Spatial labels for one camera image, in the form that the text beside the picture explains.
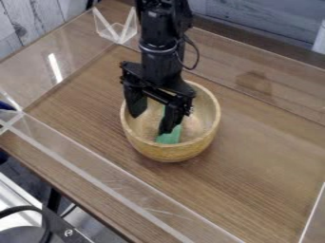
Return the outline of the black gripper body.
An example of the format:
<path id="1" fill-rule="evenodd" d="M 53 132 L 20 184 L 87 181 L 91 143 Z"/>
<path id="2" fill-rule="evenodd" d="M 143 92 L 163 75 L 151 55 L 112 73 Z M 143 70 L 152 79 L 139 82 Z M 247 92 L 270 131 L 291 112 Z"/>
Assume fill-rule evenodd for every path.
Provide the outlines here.
<path id="1" fill-rule="evenodd" d="M 182 72 L 184 50 L 140 53 L 140 62 L 123 61 L 120 83 L 141 89 L 144 96 L 157 102 L 174 98 L 195 98 L 195 91 L 186 83 Z"/>

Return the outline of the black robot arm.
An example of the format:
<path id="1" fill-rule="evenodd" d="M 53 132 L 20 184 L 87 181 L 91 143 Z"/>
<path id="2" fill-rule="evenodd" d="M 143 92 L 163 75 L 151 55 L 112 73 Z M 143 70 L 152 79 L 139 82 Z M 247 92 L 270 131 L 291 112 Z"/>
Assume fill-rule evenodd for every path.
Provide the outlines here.
<path id="1" fill-rule="evenodd" d="M 147 109 L 151 98 L 164 106 L 159 134 L 172 132 L 190 115 L 195 90 L 182 77 L 186 44 L 198 48 L 186 32 L 192 27 L 192 13 L 187 0 L 136 0 L 140 23 L 137 47 L 140 62 L 120 63 L 124 100 L 133 118 Z"/>

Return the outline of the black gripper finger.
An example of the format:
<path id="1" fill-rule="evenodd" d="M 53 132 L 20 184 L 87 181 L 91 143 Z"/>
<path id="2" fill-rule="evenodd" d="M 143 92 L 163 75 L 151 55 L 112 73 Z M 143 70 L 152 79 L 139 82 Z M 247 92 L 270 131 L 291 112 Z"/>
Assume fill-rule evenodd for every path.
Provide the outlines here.
<path id="1" fill-rule="evenodd" d="M 164 107 L 159 134 L 170 134 L 176 125 L 182 123 L 183 117 L 192 113 L 192 98 L 174 98 L 160 100 Z"/>
<path id="2" fill-rule="evenodd" d="M 123 93 L 128 112 L 136 118 L 147 109 L 147 97 L 141 93 L 141 89 L 128 84 L 123 85 Z"/>

